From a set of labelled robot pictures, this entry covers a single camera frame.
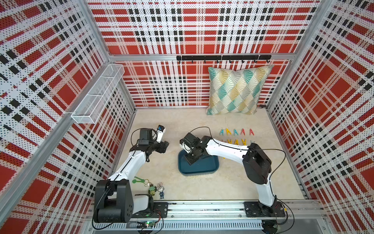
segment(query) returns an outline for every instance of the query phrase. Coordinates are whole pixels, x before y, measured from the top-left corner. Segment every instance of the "plastic tray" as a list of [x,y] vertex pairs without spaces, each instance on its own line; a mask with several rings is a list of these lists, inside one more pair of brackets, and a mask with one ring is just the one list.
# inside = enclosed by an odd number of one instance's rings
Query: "plastic tray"
[[178,154],[178,169],[180,173],[185,176],[196,176],[211,174],[218,170],[220,163],[217,156],[206,157],[203,155],[202,158],[197,160],[194,164],[190,165],[185,158],[187,152],[182,150]]

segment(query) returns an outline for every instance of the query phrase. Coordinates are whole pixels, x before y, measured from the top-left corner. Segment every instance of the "plaid wall panel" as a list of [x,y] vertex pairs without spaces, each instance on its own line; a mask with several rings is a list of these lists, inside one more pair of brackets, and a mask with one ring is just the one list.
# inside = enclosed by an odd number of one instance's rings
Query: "plaid wall panel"
[[271,114],[339,233],[374,227],[374,3],[332,3]]
[[[265,61],[121,61],[123,79],[136,106],[209,105],[208,67],[241,70],[264,66]],[[271,60],[274,68],[262,88],[258,105],[266,105],[288,60]]]
[[109,176],[131,113],[116,88],[97,124],[73,124],[0,233],[80,233],[96,183]]
[[115,55],[292,53],[320,1],[87,2]]
[[76,1],[0,1],[0,195],[103,64]]

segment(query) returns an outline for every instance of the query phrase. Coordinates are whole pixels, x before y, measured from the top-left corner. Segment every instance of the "geometric pattern pillow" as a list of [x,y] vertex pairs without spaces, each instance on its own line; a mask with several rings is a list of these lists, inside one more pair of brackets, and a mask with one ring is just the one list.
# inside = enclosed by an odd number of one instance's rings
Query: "geometric pattern pillow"
[[258,98],[274,65],[240,71],[209,67],[211,82],[207,115],[256,112]]

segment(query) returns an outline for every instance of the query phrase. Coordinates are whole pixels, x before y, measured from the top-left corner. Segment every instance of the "beige floor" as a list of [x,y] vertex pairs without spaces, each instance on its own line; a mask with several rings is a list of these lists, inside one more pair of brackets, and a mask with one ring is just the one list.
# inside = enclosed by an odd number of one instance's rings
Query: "beige floor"
[[[241,113],[228,113],[224,115],[207,116],[205,109],[143,109],[138,110],[131,127],[131,133],[138,128],[154,128],[158,125],[166,128],[163,141],[170,143],[166,153],[153,152],[149,159],[137,173],[137,177],[149,179],[157,184],[162,182],[165,187],[165,200],[251,200],[258,199],[255,184],[250,181],[242,164],[229,159],[219,157],[220,167],[213,174],[199,176],[184,176],[178,170],[178,153],[181,151],[179,140],[196,127],[208,126],[211,128],[213,138],[227,141],[238,139],[247,140],[247,145],[254,141],[262,149],[281,149],[279,140],[274,132],[265,109],[258,109],[254,115]],[[226,128],[232,134],[234,129],[239,136],[227,136]],[[245,129],[246,136],[240,135],[241,129]],[[219,135],[221,129],[225,135]],[[200,128],[192,132],[201,138],[209,136],[207,128]],[[128,156],[130,135],[119,160],[119,168]],[[139,137],[139,131],[133,135],[133,142]],[[284,154],[280,151],[265,152],[272,161],[274,170],[283,160]],[[297,181],[291,171],[287,159],[272,176],[272,188],[279,199],[303,199],[303,195],[297,185]],[[141,183],[131,183],[132,194],[147,193],[148,187]],[[155,200],[160,198],[157,192]]]

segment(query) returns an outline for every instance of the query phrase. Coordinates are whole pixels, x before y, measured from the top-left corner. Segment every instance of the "white wire basket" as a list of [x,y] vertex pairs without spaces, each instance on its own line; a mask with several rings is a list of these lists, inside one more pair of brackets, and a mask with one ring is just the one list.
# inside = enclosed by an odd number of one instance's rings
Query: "white wire basket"
[[121,64],[105,65],[104,72],[75,109],[72,118],[79,124],[95,124],[125,70]]

